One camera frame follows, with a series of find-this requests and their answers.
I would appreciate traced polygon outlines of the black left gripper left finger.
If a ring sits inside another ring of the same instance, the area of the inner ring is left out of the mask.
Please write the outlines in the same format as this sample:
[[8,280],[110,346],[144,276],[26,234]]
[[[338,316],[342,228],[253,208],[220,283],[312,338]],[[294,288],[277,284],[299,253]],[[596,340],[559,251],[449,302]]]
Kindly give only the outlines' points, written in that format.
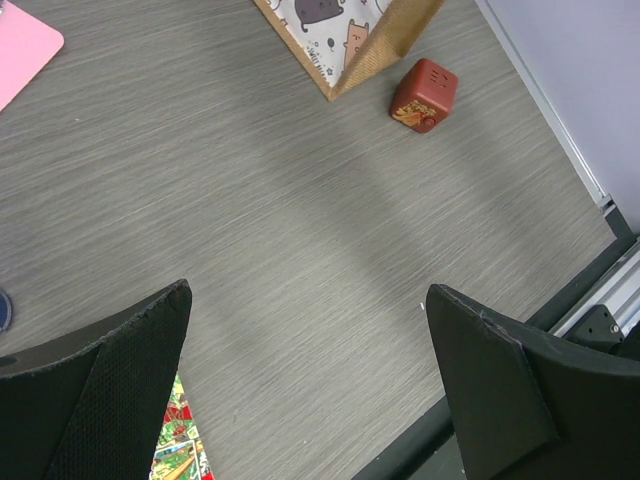
[[191,306],[190,286],[179,280],[2,356],[2,478],[148,478]]

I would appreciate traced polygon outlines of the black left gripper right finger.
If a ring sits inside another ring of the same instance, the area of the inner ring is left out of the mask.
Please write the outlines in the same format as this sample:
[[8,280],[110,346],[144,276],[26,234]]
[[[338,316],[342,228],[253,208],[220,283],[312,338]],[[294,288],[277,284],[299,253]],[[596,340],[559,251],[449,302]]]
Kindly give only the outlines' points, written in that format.
[[637,329],[604,353],[442,284],[426,315],[468,478],[638,478]]

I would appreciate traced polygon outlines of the burlap canvas tote bag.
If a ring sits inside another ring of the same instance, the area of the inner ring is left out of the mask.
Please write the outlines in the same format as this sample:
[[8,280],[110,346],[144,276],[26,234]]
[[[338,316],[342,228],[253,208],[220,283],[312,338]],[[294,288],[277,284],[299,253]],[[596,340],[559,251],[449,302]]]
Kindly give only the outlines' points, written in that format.
[[329,101],[404,58],[442,0],[254,4]]

